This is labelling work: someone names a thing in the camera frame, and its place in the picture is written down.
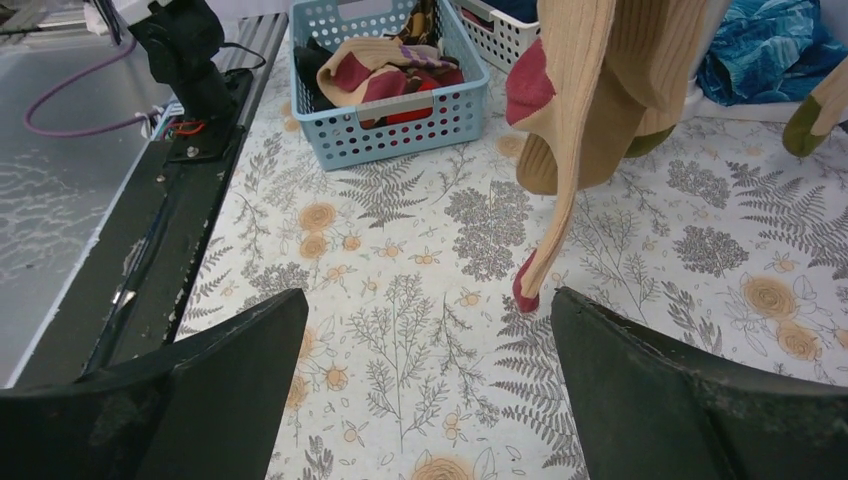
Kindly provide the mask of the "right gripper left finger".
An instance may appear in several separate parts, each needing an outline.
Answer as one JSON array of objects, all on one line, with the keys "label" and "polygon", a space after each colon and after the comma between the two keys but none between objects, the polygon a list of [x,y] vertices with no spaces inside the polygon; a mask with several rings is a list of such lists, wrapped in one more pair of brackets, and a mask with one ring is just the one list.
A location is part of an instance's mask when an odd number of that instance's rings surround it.
[{"label": "right gripper left finger", "polygon": [[5,479],[261,479],[309,306],[281,292],[65,385],[1,394]]}]

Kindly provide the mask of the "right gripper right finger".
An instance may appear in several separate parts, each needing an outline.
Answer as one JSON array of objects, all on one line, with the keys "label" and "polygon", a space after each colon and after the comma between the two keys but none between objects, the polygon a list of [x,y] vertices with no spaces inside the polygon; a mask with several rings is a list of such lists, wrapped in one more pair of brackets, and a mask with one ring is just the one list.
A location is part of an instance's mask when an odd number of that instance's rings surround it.
[{"label": "right gripper right finger", "polygon": [[593,479],[843,479],[847,391],[726,360],[567,287],[550,316]]}]

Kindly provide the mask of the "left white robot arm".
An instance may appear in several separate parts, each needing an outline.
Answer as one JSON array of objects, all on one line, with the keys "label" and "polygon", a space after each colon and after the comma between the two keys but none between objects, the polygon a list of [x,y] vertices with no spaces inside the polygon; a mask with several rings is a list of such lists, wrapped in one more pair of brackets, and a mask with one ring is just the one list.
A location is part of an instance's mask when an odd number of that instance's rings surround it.
[{"label": "left white robot arm", "polygon": [[168,160],[222,159],[244,132],[238,120],[253,73],[248,68],[221,72],[213,62],[229,45],[217,15],[202,0],[130,1],[116,13],[146,51],[153,78],[172,89],[190,124],[172,129]]}]

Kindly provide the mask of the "red striped sock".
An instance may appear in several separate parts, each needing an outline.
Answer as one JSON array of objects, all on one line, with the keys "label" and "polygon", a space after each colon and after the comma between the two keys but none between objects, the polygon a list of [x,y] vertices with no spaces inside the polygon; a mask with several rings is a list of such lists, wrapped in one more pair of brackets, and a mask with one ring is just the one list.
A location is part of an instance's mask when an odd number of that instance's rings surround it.
[{"label": "red striped sock", "polygon": [[513,296],[522,312],[538,307],[541,286],[565,238],[575,201],[582,135],[615,9],[614,1],[539,1],[540,34],[507,77],[507,123],[544,140],[557,164],[557,198],[550,225],[513,282]]}]

